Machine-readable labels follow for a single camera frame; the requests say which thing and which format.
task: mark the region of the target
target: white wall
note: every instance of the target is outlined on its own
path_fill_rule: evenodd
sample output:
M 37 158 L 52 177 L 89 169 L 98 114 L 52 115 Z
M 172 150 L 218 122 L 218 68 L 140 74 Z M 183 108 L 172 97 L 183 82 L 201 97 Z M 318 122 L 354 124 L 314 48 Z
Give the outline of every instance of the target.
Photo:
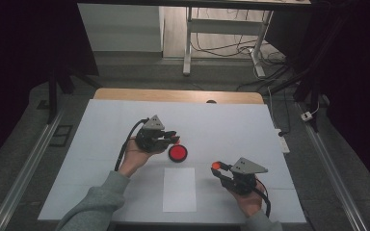
M 92 51 L 162 51 L 161 7 L 78 4 Z

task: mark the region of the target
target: white power adapter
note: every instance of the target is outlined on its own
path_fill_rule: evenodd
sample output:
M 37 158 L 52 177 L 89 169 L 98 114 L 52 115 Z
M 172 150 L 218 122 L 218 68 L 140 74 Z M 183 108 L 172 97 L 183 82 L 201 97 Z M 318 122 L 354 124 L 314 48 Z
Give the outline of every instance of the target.
M 312 114 L 310 112 L 306 112 L 306 113 L 302 114 L 302 120 L 309 121 L 311 119 L 312 119 Z

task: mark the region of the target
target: wooden floor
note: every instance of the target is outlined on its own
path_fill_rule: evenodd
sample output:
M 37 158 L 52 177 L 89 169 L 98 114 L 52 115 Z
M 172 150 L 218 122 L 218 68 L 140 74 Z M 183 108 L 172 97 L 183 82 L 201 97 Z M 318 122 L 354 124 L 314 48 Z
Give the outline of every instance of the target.
M 262 11 L 233 10 L 233 9 L 206 9 L 193 8 L 193 18 L 222 19 L 239 21 L 261 21 Z M 165 29 L 164 29 L 164 58 L 183 58 L 186 42 L 186 17 L 187 9 L 178 7 L 165 7 Z M 213 53 L 223 55 L 228 59 L 250 59 L 248 51 L 245 54 L 236 54 L 239 47 L 254 46 L 256 37 L 240 35 L 216 35 L 216 34 L 195 34 L 192 33 L 191 43 L 196 49 L 212 49 L 216 47 L 233 46 L 210 50 Z M 264 54 L 277 51 L 270 44 L 263 44 L 261 48 Z M 192 58 L 222 58 L 214 54 L 192 49 Z

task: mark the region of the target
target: gray sleeve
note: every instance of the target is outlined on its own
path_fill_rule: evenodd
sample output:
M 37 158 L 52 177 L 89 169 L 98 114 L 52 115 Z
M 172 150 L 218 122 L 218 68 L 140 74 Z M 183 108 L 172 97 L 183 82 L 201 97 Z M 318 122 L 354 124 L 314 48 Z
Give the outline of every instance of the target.
M 255 213 L 253 216 L 246 220 L 246 225 L 249 231 L 260 230 L 260 231 L 282 231 L 281 224 L 277 222 L 271 222 L 263 211 Z
M 82 201 L 59 222 L 56 230 L 107 230 L 113 212 L 124 204 L 125 188 L 129 179 L 110 171 L 100 187 L 91 187 Z

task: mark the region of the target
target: round red object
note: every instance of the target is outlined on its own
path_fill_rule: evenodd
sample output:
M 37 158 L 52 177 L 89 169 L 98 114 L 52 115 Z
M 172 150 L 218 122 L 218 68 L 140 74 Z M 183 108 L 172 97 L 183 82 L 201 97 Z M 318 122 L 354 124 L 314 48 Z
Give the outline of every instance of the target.
M 168 151 L 168 156 L 173 162 L 183 162 L 188 156 L 188 150 L 183 145 L 174 145 Z

